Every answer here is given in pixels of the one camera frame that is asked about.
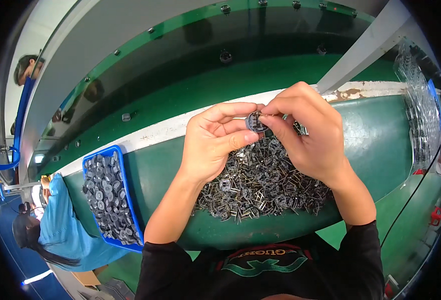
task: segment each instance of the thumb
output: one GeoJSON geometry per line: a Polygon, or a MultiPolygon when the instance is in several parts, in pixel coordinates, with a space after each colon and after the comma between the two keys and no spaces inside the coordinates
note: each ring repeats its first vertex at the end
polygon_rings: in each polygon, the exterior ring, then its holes
{"type": "Polygon", "coordinates": [[[287,151],[298,151],[301,148],[299,136],[285,120],[278,116],[259,116],[260,122],[272,130],[287,151]]]}
{"type": "Polygon", "coordinates": [[[216,139],[217,148],[222,155],[229,154],[253,142],[259,141],[259,135],[250,130],[240,130],[216,139]]]}

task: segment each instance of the wrist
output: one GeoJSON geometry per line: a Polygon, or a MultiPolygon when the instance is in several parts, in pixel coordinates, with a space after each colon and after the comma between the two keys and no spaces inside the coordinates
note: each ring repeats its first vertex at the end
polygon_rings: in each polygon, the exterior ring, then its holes
{"type": "Polygon", "coordinates": [[[192,176],[189,172],[182,168],[182,166],[177,171],[177,174],[174,177],[172,182],[176,182],[177,184],[185,187],[186,190],[201,190],[204,185],[207,183],[204,180],[196,178],[192,176]]]}
{"type": "Polygon", "coordinates": [[[328,179],[324,181],[325,185],[333,192],[344,189],[357,178],[347,157],[344,156],[342,162],[335,168],[328,179]]]}

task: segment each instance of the forearm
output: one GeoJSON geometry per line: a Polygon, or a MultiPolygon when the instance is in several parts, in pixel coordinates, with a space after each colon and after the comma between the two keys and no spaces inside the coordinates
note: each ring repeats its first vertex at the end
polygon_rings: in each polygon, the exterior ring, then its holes
{"type": "Polygon", "coordinates": [[[145,242],[166,244],[176,242],[186,227],[192,208],[203,187],[187,174],[177,172],[169,189],[145,227],[145,242]]]}
{"type": "Polygon", "coordinates": [[[376,206],[365,184],[357,177],[348,160],[338,178],[329,183],[347,228],[365,225],[376,219],[376,206]]]}

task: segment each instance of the wall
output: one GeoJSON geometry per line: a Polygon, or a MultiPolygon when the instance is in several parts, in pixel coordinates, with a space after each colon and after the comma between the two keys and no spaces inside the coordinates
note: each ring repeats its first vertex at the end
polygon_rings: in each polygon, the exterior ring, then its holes
{"type": "Polygon", "coordinates": [[[14,83],[14,69],[19,58],[25,54],[39,54],[54,29],[75,3],[76,0],[39,0],[25,23],[15,47],[5,90],[4,119],[6,135],[10,135],[10,128],[17,115],[23,88],[14,83]]]}

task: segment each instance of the blue plastic tray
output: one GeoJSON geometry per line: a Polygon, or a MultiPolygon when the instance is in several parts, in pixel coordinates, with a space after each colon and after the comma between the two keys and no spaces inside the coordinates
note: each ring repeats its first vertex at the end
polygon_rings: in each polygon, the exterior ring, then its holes
{"type": "MultiPolygon", "coordinates": [[[[129,195],[129,187],[128,187],[128,181],[127,181],[127,177],[126,177],[126,170],[124,169],[124,158],[122,157],[122,151],[121,148],[118,145],[112,145],[110,147],[107,147],[105,149],[102,149],[100,151],[97,151],[96,153],[92,153],[91,155],[88,155],[86,157],[84,157],[84,159],[82,160],[82,174],[84,175],[84,180],[86,179],[86,173],[87,170],[85,168],[85,162],[88,159],[93,158],[94,156],[100,154],[102,156],[108,156],[111,157],[112,155],[114,155],[114,151],[117,151],[117,154],[119,155],[119,165],[121,167],[121,174],[122,174],[122,183],[125,189],[125,195],[127,197],[127,204],[129,206],[130,212],[131,212],[131,216],[132,216],[132,220],[133,223],[135,225],[135,229],[137,229],[137,231],[139,232],[139,236],[140,236],[140,240],[142,241],[142,244],[144,244],[144,235],[142,234],[142,231],[140,231],[140,227],[139,227],[139,222],[137,221],[136,218],[136,214],[134,213],[133,210],[133,205],[132,205],[132,201],[129,195]]],[[[104,237],[103,234],[100,235],[102,237],[102,239],[113,246],[117,246],[117,247],[121,247],[124,249],[129,249],[131,251],[135,251],[138,253],[142,253],[142,248],[143,246],[139,246],[138,244],[132,244],[132,245],[123,245],[121,243],[121,241],[119,241],[118,239],[113,239],[110,237],[104,237]]]]}

